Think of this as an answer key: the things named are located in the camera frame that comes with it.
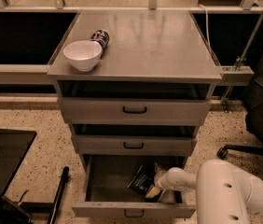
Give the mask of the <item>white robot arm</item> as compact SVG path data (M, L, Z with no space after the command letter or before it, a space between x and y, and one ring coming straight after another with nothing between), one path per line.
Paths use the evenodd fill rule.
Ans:
M227 161L208 160L195 174L159 164L155 172L146 198L194 189L198 224L251 224L251 215L263 215L263 180Z

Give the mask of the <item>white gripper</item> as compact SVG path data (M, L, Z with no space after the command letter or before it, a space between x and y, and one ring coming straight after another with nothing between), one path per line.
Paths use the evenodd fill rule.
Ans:
M154 177L154 185L152 185L145 197L147 199L153 199L160 194L161 190L176 190L185 191L186 189L195 189L197 175L189 173L181 168L173 167L168 171L158 164L154 163L154 171L156 173Z

